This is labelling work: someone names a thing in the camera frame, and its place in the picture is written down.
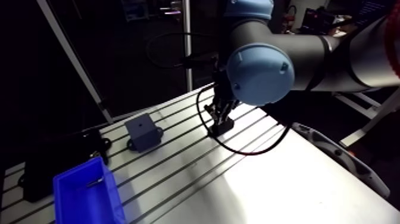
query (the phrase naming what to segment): vertical rod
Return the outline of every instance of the vertical rod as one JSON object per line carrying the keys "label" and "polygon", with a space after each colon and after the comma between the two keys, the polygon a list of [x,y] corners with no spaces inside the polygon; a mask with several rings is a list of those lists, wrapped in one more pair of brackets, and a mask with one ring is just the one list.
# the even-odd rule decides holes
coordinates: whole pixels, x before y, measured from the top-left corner
{"label": "vertical rod", "polygon": [[63,31],[60,28],[53,12],[50,9],[47,0],[37,0],[43,14],[45,15],[47,22],[50,24],[51,29],[53,30],[55,36],[57,37],[58,41],[60,42],[62,48],[64,49],[65,53],[67,54],[68,58],[70,59],[72,65],[74,66],[76,72],[78,73],[79,77],[81,78],[82,82],[85,84],[85,87],[88,89],[90,95],[95,100],[96,104],[98,105],[101,113],[105,117],[106,121],[111,124],[113,123],[113,119],[110,116],[110,113],[107,109],[101,106],[101,98],[97,93],[95,87],[93,86],[92,82],[90,81],[88,75],[86,74],[85,70],[83,69],[81,63],[79,62],[76,54],[72,50],[71,45],[69,44],[66,36],[64,35]]}
{"label": "vertical rod", "polygon": [[[190,0],[183,0],[183,31],[190,33]],[[192,53],[192,37],[185,35],[185,56]],[[193,90],[193,74],[192,69],[186,69],[186,86],[187,91]]]}

